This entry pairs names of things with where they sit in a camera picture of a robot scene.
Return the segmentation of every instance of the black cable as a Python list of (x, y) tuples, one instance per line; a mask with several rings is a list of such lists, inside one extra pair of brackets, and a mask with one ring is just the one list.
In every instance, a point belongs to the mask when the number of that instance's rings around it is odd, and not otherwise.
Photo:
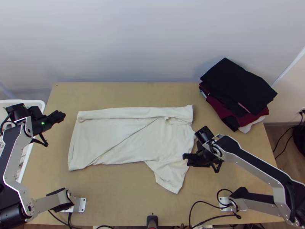
[(69, 224), (66, 224), (64, 221), (58, 219), (50, 210), (48, 210), (48, 212), (49, 212), (55, 219), (57, 219), (59, 222), (61, 222), (62, 224), (66, 225), (66, 226), (68, 226), (68, 227), (70, 227), (70, 228), (73, 228), (73, 229), (81, 229), (81, 228), (79, 228), (79, 227), (74, 227), (74, 226), (71, 226), (71, 225), (69, 225)]
[(195, 225), (195, 226), (193, 226), (193, 227), (190, 227), (190, 229), (193, 229), (193, 228), (195, 228), (195, 227), (198, 227), (198, 226), (200, 226), (200, 225), (202, 225), (202, 224), (204, 224), (204, 223), (206, 223), (206, 222), (208, 222), (208, 221), (211, 221), (212, 219), (218, 219), (218, 218), (230, 217), (230, 216), (235, 216), (235, 217), (237, 217), (238, 219), (241, 219), (241, 216), (238, 215), (238, 214), (235, 214), (235, 213), (234, 213), (234, 214), (228, 214), (228, 215), (214, 216), (214, 217), (212, 217), (212, 218), (209, 218), (209, 219), (206, 219), (205, 221), (200, 222), (199, 224), (197, 224), (197, 225)]
[[(74, 227), (74, 226), (71, 225), (71, 223), (70, 223), (70, 220), (71, 220), (70, 214), (69, 214), (69, 216), (68, 216), (68, 224), (67, 224), (67, 223), (65, 223), (64, 221), (58, 219), (50, 210), (48, 210), (48, 212), (49, 212), (56, 220), (58, 220), (59, 222), (61, 222), (61, 223), (64, 224), (64, 225), (68, 226), (69, 228), (71, 228), (71, 229), (81, 229), (81, 228), (79, 228), (79, 227)], [(101, 227), (107, 227), (107, 228), (110, 228), (110, 229), (115, 229), (114, 227), (111, 227), (111, 226), (108, 226), (108, 225), (101, 225), (101, 226), (99, 226), (98, 228), (101, 228)]]
[(290, 138), (287, 140), (286, 145), (285, 145), (285, 148), (283, 149), (283, 151), (282, 151), (279, 155), (281, 155), (281, 154), (285, 151), (285, 149), (286, 149), (286, 147), (287, 147), (287, 145), (288, 145), (288, 142), (289, 142), (289, 140), (290, 140), (291, 138), (292, 138), (292, 135), (291, 135)]
[(107, 227), (107, 228), (110, 228), (110, 229), (114, 229), (114, 227), (107, 226), (107, 225), (101, 225), (101, 226), (97, 227), (96, 229), (99, 229), (99, 228), (102, 228), (102, 227)]
[(71, 226), (71, 216), (72, 216), (72, 213), (73, 212), (69, 212), (69, 215), (68, 215), (68, 225), (69, 225), (70, 229), (72, 229), (72, 227), (70, 227)]
[[(299, 114), (301, 115), (301, 121), (300, 121), (300, 123), (298, 124), (298, 126), (299, 125), (301, 125), (301, 123), (302, 123), (302, 121), (303, 121), (303, 112), (299, 112)], [(278, 142), (276, 143), (276, 145), (275, 145), (275, 148), (273, 149), (273, 153), (274, 153), (274, 151), (276, 150), (276, 148), (278, 147), (278, 144), (279, 144), (279, 141), (280, 141), (280, 139), (288, 132), (288, 130), (290, 130), (290, 129), (292, 129), (292, 128), (294, 128), (294, 126), (293, 127), (290, 127), (290, 128), (288, 128), (286, 131), (285, 131), (285, 133), (283, 133), (283, 135), (281, 136), (281, 137), (279, 137), (279, 140), (278, 140)]]
[(12, 112), (9, 112), (9, 114), (6, 116), (6, 118), (3, 120), (3, 122), (0, 125), (0, 135), (3, 135), (3, 125), (8, 121), (8, 119), (11, 117)]
[(197, 204), (197, 203), (206, 203), (207, 205), (210, 205), (210, 206), (212, 206), (212, 207), (214, 207), (214, 208), (218, 208), (218, 209), (225, 209), (225, 208), (227, 208), (228, 206), (225, 206), (225, 207), (217, 207), (217, 206), (215, 206), (215, 205), (213, 205), (213, 204), (210, 204), (210, 203), (208, 203), (208, 202), (205, 202), (205, 201), (196, 201), (195, 203), (193, 203), (193, 205), (192, 205), (192, 207), (191, 207), (191, 210), (189, 211), (189, 216), (188, 216), (188, 224), (189, 224), (189, 227), (191, 228), (191, 214), (192, 214), (192, 210), (193, 210), (193, 208), (194, 208), (194, 206)]
[(262, 229), (266, 229), (261, 223), (260, 223), (260, 226), (262, 227)]
[(231, 206), (232, 204), (231, 203), (229, 203), (229, 204), (224, 204), (224, 203), (222, 203), (222, 202), (220, 202), (219, 201), (219, 193), (220, 192), (222, 192), (222, 191), (228, 191), (228, 192), (231, 192), (231, 194), (233, 194), (233, 192), (231, 191), (231, 190), (229, 190), (229, 189), (220, 189), (218, 192), (217, 192), (217, 194), (216, 194), (216, 197), (217, 197), (217, 201), (218, 201), (218, 203), (220, 203), (221, 205), (223, 205), (223, 206)]

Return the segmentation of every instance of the white garment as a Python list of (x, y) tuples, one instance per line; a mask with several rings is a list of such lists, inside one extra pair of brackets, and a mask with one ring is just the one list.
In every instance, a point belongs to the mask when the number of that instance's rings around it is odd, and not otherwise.
[(92, 164), (144, 161), (164, 188), (178, 193), (194, 145), (193, 107), (80, 111), (71, 138), (69, 170)]
[(256, 123), (259, 123), (261, 121), (263, 121), (265, 119), (266, 115), (263, 115), (263, 116), (260, 116), (257, 120), (255, 120), (254, 122), (252, 123), (249, 123), (248, 125), (246, 126), (241, 126), (241, 127), (238, 127), (238, 129), (243, 132), (244, 134), (248, 133), (250, 130), (251, 130), (251, 126), (256, 124)]

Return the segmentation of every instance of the metal bracket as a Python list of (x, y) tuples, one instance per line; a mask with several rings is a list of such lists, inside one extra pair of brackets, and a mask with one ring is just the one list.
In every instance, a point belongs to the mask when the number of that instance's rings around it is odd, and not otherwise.
[(85, 207), (86, 207), (86, 198), (83, 197), (75, 197), (74, 199), (74, 206), (66, 209), (66, 210), (62, 210), (61, 212), (84, 212), (85, 211)]
[[(229, 197), (219, 197), (218, 200), (220, 202), (222, 202), (223, 204), (229, 204), (230, 203)], [(221, 211), (233, 211), (233, 206), (229, 206), (227, 208), (224, 208), (226, 206), (219, 203), (219, 207), (222, 208), (222, 209), (220, 209)]]

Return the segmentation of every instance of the white plastic bin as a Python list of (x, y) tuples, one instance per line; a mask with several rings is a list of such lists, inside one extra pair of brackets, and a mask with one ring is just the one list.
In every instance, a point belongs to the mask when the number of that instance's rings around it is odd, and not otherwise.
[[(0, 123), (2, 123), (4, 121), (4, 119), (7, 117), (7, 112), (6, 112), (5, 108), (8, 106), (19, 104), (19, 103), (23, 103), (27, 108), (31, 107), (31, 106), (38, 106), (42, 113), (45, 110), (45, 103), (44, 103), (44, 101), (41, 101), (41, 100), (21, 100), (21, 99), (0, 100)], [(29, 160), (32, 147), (33, 147), (33, 143), (27, 145), (23, 149), (22, 158), (20, 160), (21, 170), (19, 173), (17, 173), (17, 178), (16, 178), (16, 180), (19, 183), (21, 183), (21, 181), (22, 181), (24, 171), (26, 169), (26, 165)]]

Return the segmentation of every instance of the white wall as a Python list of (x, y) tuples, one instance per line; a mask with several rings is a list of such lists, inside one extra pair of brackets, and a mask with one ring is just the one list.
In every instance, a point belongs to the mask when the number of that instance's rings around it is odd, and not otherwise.
[(305, 108), (305, 48), (275, 82), (278, 95), (268, 108), (265, 123), (299, 122), (299, 111)]
[(272, 84), (305, 46), (303, 0), (2, 0), (0, 82), (198, 82), (224, 56)]

